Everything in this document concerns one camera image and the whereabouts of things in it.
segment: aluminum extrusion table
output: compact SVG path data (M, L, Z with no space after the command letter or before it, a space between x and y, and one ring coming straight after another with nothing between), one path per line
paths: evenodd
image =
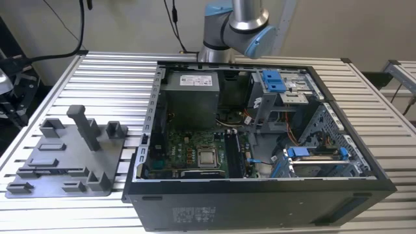
M416 61L389 60L384 67L384 72L391 73L416 95Z
M140 140L156 61L195 59L195 55L105 52L75 57L29 125L0 158L0 231L144 233L137 214L120 197L131 154ZM236 62L313 66L399 191L340 228L203 233L416 233L416 129L355 65L331 58L263 57L251 60L237 57ZM99 124L116 120L129 126L112 194L107 197L7 199L7 184L13 181L15 172L40 139L43 119L56 117L64 124L72 123L65 116L72 104L85 105L87 117L93 117Z

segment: green circuit board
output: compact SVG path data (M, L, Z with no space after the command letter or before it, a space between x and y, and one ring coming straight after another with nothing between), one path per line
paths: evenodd
M165 167L169 168L173 166L176 168L199 169L197 150L200 148L212 148L216 150L216 169L227 172L224 134L212 132L171 131L168 135L168 153L171 161Z
M199 149L211 149L216 154L216 166L204 168L203 170L221 170L225 172L225 178L228 178L224 133L171 130L167 137L168 156L163 162L160 160L153 162L151 165L153 171L201 170L197 163L197 152ZM251 155L248 137L245 134L239 134L239 143L243 155L245 156L245 152L249 152Z

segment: printed label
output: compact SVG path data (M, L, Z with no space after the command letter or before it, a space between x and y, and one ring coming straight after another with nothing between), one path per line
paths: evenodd
M213 222L215 207L175 207L172 211L176 223Z
M244 123L248 125L252 122L252 118L248 116L244 120Z
M212 86L212 77L181 75L180 85L183 86Z

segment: wall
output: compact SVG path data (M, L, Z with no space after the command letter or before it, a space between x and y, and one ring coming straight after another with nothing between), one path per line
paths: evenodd
M209 0L177 0L181 41L189 51L203 44L204 6ZM283 0L264 0L269 22L277 25ZM48 0L68 28L79 35L79 1ZM0 14L27 55L68 53L77 41L41 0L0 0ZM85 12L84 46L95 51L177 53L181 48L173 36L163 0L93 0ZM35 64L47 84L53 84L71 59Z
M299 0L281 56L351 58L361 71L416 60L416 1Z

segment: metal frame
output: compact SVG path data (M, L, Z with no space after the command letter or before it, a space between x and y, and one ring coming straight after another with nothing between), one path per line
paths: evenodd
M76 57L61 79L35 112L0 158L0 192L5 191L13 172L28 158L39 140L39 124L45 116L63 117L71 104L92 106L89 116L97 121L120 120L129 126L128 140L121 154L113 192L96 198L7 199L0 195L0 230L29 230L43 234L108 231L144 233L140 219L129 204L120 201L131 155L140 142L147 107L144 91L153 82L157 60L195 61L195 55L133 54L89 52ZM372 206L351 222L339 227L300 230L227 230L216 233L397 233L416 231L416 137L400 115L380 98L361 73L337 58L263 57L251 60L236 57L237 63L288 64L312 66L343 109L379 164L397 186L381 203Z
M416 62L391 60L383 71L391 73L413 95L416 95Z

